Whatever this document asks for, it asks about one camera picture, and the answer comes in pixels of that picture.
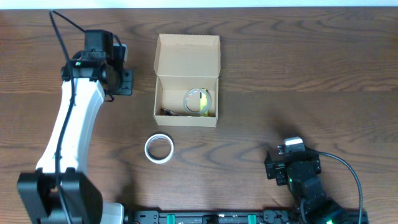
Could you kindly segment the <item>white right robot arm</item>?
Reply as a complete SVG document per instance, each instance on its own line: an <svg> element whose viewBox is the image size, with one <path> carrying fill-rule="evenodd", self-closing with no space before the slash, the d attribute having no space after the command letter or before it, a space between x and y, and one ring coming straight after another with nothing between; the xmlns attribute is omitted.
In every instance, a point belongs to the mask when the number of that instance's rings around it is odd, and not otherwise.
<svg viewBox="0 0 398 224"><path fill-rule="evenodd" d="M279 159L268 152L264 161L267 178L288 188L300 223L347 223L348 212L324 191L319 155L305 146L289 149Z"/></svg>

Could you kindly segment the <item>clear packing tape roll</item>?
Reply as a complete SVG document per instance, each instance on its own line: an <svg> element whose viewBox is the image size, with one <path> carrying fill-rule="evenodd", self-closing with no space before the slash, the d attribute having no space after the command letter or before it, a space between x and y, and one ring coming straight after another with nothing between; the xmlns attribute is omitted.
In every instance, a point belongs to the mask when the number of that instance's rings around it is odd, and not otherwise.
<svg viewBox="0 0 398 224"><path fill-rule="evenodd" d="M183 107L184 107L185 111L191 115L201 116L201 114L202 114L202 111L200 111L200 90L201 89L205 89L205 88L193 88L193 89L187 91L185 94L185 97L183 100ZM190 104L190 101L192 99L194 99L195 97L198 98L198 106L197 106L197 110L192 110L189 107L189 104ZM208 104L208 111L210 110L210 108L211 108L211 100L210 100L210 103Z"/></svg>

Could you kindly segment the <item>black pen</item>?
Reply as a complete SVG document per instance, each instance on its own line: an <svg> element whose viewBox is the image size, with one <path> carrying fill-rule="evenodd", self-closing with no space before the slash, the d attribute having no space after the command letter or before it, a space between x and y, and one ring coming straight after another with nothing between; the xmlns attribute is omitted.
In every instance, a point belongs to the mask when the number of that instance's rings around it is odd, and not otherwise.
<svg viewBox="0 0 398 224"><path fill-rule="evenodd" d="M179 116L178 113L176 113L176 112L174 112L172 110L166 109L166 108L162 108L161 109L161 113L164 116Z"/></svg>

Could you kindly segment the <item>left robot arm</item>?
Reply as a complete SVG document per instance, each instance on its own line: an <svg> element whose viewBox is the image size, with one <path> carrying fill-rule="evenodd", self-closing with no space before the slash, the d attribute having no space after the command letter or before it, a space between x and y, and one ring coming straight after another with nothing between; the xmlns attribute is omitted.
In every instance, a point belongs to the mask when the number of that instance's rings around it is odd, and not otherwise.
<svg viewBox="0 0 398 224"><path fill-rule="evenodd" d="M87 177L96 115L106 97L132 95L127 47L112 32L86 30L85 48L62 67L62 101L35 171L23 172L17 190L32 223L131 223L120 203L105 202Z"/></svg>

